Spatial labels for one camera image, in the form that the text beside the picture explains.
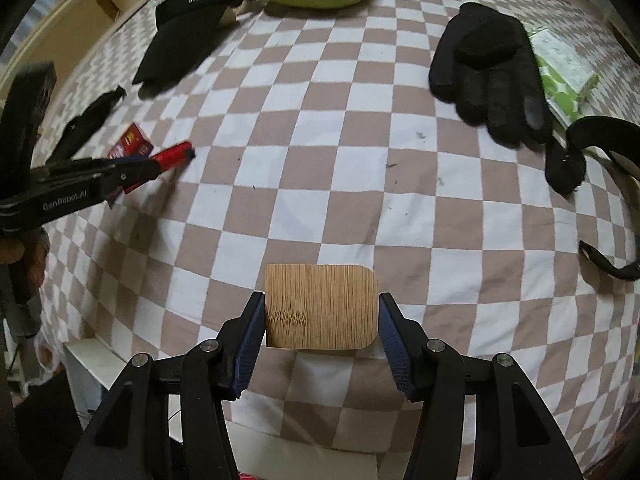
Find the black cable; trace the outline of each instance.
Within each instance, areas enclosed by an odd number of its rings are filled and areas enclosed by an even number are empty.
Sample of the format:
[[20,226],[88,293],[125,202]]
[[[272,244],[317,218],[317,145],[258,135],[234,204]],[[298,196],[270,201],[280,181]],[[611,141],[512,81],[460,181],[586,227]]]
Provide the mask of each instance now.
[[6,373],[7,377],[11,377],[11,371],[14,369],[14,365],[15,365],[15,360],[18,357],[18,352],[20,351],[20,343],[18,343],[18,345],[15,347],[15,352],[14,352],[14,358],[11,359],[11,364],[9,365],[9,369]]

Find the wooden block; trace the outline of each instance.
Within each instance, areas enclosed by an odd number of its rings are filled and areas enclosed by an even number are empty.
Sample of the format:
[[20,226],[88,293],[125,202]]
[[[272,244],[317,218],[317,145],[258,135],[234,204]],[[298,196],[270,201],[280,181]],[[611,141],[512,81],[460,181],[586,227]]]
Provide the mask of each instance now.
[[51,93],[54,99],[61,82],[67,80],[74,67],[91,46],[113,25],[95,0],[79,0],[56,20],[55,28],[44,30],[38,42],[31,45],[25,58],[29,63],[52,60],[58,83]]
[[356,350],[378,333],[378,280],[363,266],[268,264],[267,346]]

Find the red package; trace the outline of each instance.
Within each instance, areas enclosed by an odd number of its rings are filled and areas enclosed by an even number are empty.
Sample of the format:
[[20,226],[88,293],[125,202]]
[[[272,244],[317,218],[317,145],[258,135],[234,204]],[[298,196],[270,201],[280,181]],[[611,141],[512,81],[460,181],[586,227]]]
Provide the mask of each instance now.
[[[118,142],[109,150],[107,158],[123,158],[134,155],[148,157],[153,148],[153,144],[145,137],[138,125],[131,123],[127,131],[122,134]],[[122,188],[119,188],[107,196],[109,207],[113,206],[121,193]]]

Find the wooden furniture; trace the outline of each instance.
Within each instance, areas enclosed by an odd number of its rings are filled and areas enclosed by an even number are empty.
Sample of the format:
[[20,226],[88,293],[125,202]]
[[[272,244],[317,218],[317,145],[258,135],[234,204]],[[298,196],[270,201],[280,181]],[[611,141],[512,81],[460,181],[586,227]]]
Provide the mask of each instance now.
[[6,98],[20,67],[42,60],[53,60],[55,64],[58,75],[55,97],[100,38],[121,25],[146,1],[62,0],[21,44],[0,74],[0,101]]

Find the checkered bedsheet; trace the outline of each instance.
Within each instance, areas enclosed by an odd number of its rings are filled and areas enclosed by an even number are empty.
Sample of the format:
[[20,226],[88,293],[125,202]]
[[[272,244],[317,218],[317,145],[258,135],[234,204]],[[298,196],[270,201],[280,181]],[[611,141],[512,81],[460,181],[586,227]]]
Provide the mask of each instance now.
[[[623,193],[606,161],[570,200],[544,160],[495,144],[428,90],[447,20],[467,0],[368,0],[335,12],[267,6],[195,73],[151,101],[130,80],[153,4],[89,62],[52,120],[122,84],[124,104],[81,155],[103,155],[135,121],[156,146],[196,159],[121,199],[50,224],[43,287],[58,341],[97,336],[128,360],[181,354],[215,336],[262,287],[265,263],[362,264],[405,316],[459,352],[510,352],[585,468],[609,449],[630,376],[638,286],[577,256],[583,239],[634,258]],[[564,0],[488,0],[574,42],[601,80],[595,111],[634,122],[639,71],[612,34]],[[475,405],[460,475],[470,475]],[[263,347],[230,420],[335,449],[379,454],[399,479],[420,406],[396,390],[379,341],[355,352]]]

